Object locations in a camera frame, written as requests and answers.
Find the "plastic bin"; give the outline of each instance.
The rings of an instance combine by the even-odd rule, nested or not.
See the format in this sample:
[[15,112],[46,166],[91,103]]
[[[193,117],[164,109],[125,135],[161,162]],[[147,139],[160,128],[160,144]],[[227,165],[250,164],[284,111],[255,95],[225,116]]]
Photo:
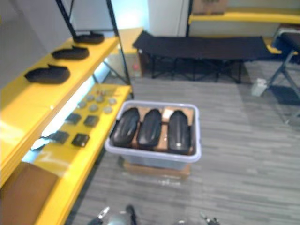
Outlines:
[[200,115],[199,110],[196,106],[190,104],[175,104],[165,102],[149,102],[149,101],[137,101],[129,100],[126,101],[118,115],[117,120],[120,119],[121,115],[125,110],[130,107],[144,106],[153,108],[163,108],[165,106],[179,106],[192,108],[194,110],[194,121],[191,126],[192,135],[192,155],[177,155],[164,152],[146,151],[130,148],[120,148],[112,145],[110,138],[108,137],[105,141],[105,149],[111,153],[121,155],[125,160],[131,164],[171,168],[181,170],[186,164],[194,163],[201,158],[201,135],[200,135]]

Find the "black plastic part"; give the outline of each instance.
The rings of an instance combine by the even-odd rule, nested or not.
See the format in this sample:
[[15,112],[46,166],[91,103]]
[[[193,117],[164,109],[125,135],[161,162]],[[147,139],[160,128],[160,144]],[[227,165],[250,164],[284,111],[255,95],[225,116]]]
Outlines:
[[168,152],[186,155],[191,146],[190,127],[187,116],[176,110],[170,117],[168,126]]
[[88,223],[88,225],[102,225],[102,224],[103,221],[99,218],[94,218]]
[[100,44],[104,41],[104,35],[90,32],[90,34],[76,35],[73,40],[76,43]]
[[64,144],[70,135],[64,131],[56,131],[54,134],[49,135],[49,139],[53,142]]
[[112,144],[118,147],[128,147],[135,136],[139,121],[140,114],[137,108],[131,108],[125,111],[112,131]]
[[80,48],[72,46],[70,49],[61,49],[52,53],[53,58],[67,59],[67,60],[83,60],[89,56],[89,50],[87,48]]
[[75,138],[72,141],[72,145],[78,146],[78,147],[84,147],[86,146],[86,143],[90,139],[90,136],[85,134],[76,134]]
[[85,119],[84,124],[87,127],[95,127],[97,125],[98,121],[99,121],[99,117],[98,116],[89,115]]
[[64,83],[70,76],[67,67],[58,67],[48,64],[49,68],[38,68],[25,74],[29,82],[59,84]]
[[81,115],[79,115],[77,113],[71,113],[65,119],[65,123],[70,123],[70,124],[76,125],[80,119],[81,119]]
[[158,145],[161,133],[161,113],[157,109],[150,110],[141,123],[137,135],[137,143],[142,148],[153,148]]
[[131,215],[130,216],[130,218],[131,218],[131,225],[137,225],[135,208],[132,205],[127,205],[126,206],[126,212]]

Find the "shelf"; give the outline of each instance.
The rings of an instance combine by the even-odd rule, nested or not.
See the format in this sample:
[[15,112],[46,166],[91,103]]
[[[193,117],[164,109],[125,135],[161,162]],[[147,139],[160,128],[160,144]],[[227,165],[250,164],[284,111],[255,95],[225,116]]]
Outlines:
[[235,7],[228,8],[223,15],[191,15],[189,17],[189,24],[193,21],[243,21],[300,24],[300,9]]
[[48,54],[27,70],[47,64],[67,66],[71,76],[63,84],[30,83],[24,78],[25,71],[1,90],[0,187],[57,112],[118,43],[117,37],[98,45],[74,44],[69,39],[58,49],[71,45],[87,47],[89,57],[80,61],[55,60]]
[[[88,106],[84,109],[75,109],[74,113],[82,116],[77,125],[64,124],[60,130],[70,134],[67,141],[61,145],[50,143],[43,148],[34,165],[57,174],[60,178],[55,184],[49,198],[41,210],[35,225],[64,224],[67,216],[97,158],[105,139],[115,122],[117,113],[131,91],[130,86],[96,84],[89,94],[95,94],[98,89],[108,90],[108,95],[117,99],[113,112],[105,114],[101,109],[108,104],[109,97],[99,106],[100,111],[90,113]],[[87,115],[99,115],[100,120],[96,127],[88,128],[83,124]],[[90,139],[84,148],[71,144],[77,133],[89,134]]]

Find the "small black square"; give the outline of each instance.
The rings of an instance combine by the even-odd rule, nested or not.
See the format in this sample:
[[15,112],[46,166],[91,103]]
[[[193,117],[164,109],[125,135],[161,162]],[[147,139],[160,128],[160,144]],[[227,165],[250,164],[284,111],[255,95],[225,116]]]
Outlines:
[[56,143],[60,143],[60,144],[63,144],[66,142],[67,138],[69,137],[70,135],[67,133],[67,132],[64,132],[64,131],[56,131],[54,134],[51,134],[49,136],[49,139],[53,142],[56,142]]
[[84,124],[88,127],[95,127],[97,125],[99,121],[99,117],[98,116],[91,116],[89,115],[85,121],[84,121]]
[[71,113],[65,119],[65,123],[70,123],[70,124],[76,125],[80,119],[81,119],[81,115],[79,115],[77,113]]
[[85,134],[76,134],[75,138],[72,141],[72,145],[78,146],[78,147],[84,147],[86,143],[88,142],[90,136]]

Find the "gray round part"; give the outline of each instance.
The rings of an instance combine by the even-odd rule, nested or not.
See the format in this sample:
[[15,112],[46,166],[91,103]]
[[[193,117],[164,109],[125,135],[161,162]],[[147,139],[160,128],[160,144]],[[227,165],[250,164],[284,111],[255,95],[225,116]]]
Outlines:
[[90,105],[89,106],[89,111],[90,112],[95,112],[98,110],[98,105]]
[[115,98],[110,98],[110,99],[108,100],[108,103],[109,103],[110,105],[115,105],[115,104],[117,104],[117,100],[116,100]]
[[111,106],[106,106],[104,107],[103,111],[106,113],[106,114],[109,114],[113,111],[113,108]]
[[90,102],[90,101],[92,101],[92,100],[94,100],[94,96],[93,95],[88,95],[87,97],[86,97],[86,100],[88,101],[88,102]]
[[103,102],[103,101],[104,101],[104,98],[103,98],[102,95],[99,95],[99,96],[96,98],[96,102],[98,102],[98,103],[101,103],[101,102]]
[[86,102],[82,101],[82,102],[78,103],[77,107],[80,108],[80,109],[86,107]]

